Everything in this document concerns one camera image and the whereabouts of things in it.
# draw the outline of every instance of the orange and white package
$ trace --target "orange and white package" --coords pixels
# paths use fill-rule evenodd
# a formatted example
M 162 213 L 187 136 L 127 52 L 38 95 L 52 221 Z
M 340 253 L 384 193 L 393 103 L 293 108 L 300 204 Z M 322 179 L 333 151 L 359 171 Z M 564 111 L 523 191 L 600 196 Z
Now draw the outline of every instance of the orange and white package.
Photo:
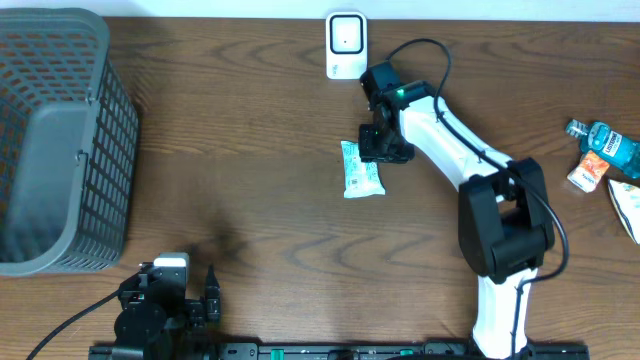
M 609 163 L 589 150 L 580 160 L 580 165 L 567 175 L 567 179 L 585 192 L 592 192 L 607 169 L 609 169 Z

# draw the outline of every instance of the white wall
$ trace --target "white wall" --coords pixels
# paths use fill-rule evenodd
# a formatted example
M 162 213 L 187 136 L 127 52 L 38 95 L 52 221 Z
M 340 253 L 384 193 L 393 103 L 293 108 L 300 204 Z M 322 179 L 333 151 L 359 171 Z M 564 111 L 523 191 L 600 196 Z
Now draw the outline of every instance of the white wall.
M 0 0 L 3 7 L 84 7 L 104 16 L 640 21 L 640 0 Z

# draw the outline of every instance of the wood grain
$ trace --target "wood grain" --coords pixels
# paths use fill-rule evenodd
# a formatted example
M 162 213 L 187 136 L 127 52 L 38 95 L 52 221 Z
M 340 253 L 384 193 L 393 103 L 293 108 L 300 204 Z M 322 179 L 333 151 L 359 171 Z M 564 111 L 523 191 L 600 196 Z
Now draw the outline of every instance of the wood grain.
M 355 140 L 371 114 L 357 81 L 325 77 L 324 22 L 107 23 L 111 59 L 142 116 L 124 256 L 99 274 L 0 279 L 0 358 L 24 358 L 162 251 L 191 254 L 191 296 L 216 266 L 228 334 L 280 343 L 468 336 L 476 279 L 457 244 L 457 194 L 429 160 L 382 165 L 386 196 L 343 199 L 340 140 Z M 596 360 L 640 359 L 640 249 L 603 186 L 587 195 L 566 181 L 579 154 L 563 130 L 570 117 L 602 119 L 640 138 L 639 30 L 369 23 L 372 63 L 415 37 L 450 45 L 450 107 L 497 149 L 540 162 L 572 257 L 561 278 L 533 289 L 528 335 L 584 341 Z M 406 80 L 435 83 L 445 60 L 416 46 L 395 64 Z M 556 246 L 542 272 L 559 259 Z M 90 345 L 113 340 L 119 311 L 112 302 L 78 321 L 40 358 L 86 358 Z

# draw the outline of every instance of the plastic basket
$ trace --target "plastic basket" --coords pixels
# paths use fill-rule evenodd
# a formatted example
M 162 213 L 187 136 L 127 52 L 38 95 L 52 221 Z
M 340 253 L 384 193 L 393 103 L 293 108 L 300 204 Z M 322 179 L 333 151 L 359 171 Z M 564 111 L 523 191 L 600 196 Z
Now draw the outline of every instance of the plastic basket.
M 0 10 L 0 275 L 118 262 L 138 118 L 81 9 Z

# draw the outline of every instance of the water bottle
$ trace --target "water bottle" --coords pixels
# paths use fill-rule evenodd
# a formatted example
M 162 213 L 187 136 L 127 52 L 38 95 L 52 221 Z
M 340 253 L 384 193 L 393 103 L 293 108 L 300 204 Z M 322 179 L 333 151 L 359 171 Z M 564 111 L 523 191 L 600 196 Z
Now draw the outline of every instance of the water bottle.
M 566 132 L 580 140 L 582 153 L 591 150 L 632 179 L 640 177 L 640 143 L 620 135 L 600 121 L 587 126 L 571 120 Z

